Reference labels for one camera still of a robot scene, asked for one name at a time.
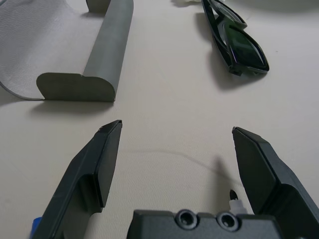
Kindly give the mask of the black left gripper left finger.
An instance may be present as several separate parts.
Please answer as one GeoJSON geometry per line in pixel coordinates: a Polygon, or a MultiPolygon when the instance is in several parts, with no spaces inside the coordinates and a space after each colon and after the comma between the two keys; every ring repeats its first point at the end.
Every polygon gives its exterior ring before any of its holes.
{"type": "Polygon", "coordinates": [[[34,239],[82,239],[90,217],[106,206],[122,130],[116,120],[99,128],[71,160],[34,234],[34,239]]]}

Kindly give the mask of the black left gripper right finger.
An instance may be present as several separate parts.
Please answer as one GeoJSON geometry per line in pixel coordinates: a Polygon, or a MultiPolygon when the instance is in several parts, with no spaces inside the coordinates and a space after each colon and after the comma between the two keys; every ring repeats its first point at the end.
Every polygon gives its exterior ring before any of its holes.
{"type": "Polygon", "coordinates": [[[271,216],[285,239],[317,239],[319,209],[271,144],[240,127],[232,130],[241,182],[255,215],[271,216]]]}

